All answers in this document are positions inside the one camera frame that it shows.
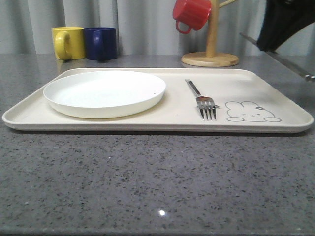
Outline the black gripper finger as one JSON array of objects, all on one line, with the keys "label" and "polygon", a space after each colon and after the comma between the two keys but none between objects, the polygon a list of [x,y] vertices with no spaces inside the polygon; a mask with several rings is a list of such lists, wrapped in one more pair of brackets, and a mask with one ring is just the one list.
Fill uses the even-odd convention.
[{"label": "black gripper finger", "polygon": [[261,51],[275,51],[314,22],[313,0],[268,0],[257,46]]}]

